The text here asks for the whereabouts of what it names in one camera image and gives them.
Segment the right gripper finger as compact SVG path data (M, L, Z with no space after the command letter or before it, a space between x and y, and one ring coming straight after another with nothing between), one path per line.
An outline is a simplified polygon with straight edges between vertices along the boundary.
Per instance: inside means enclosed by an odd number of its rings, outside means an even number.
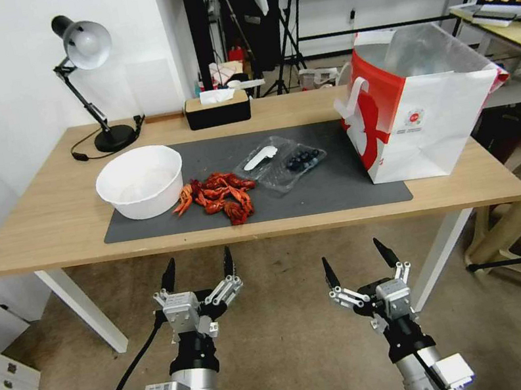
M347 309L363 308L367 303L365 294L344 288L331 268L331 265L329 265L327 259L324 257L321 261L325 270L325 277L329 288L328 295L331 300Z
M408 261L399 260L394 251L389 247L385 246L376 237L373 238L373 242L379 254L382 256L383 260L391 269L394 270L394 278L399 279L404 283L407 283L411 269L411 263Z

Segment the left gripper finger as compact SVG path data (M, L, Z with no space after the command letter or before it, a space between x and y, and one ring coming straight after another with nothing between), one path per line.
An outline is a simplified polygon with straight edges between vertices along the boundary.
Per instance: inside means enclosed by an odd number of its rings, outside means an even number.
M224 247L223 254L224 277L205 298L206 305L216 306L224 303L228 306L232 300L235 299L238 292L241 290L241 287L244 285L243 281L236 273L231 250L228 246Z
M171 258L161 278L160 290L153 295L153 299L161 306L162 311L166 306L169 296L175 293L175 258Z

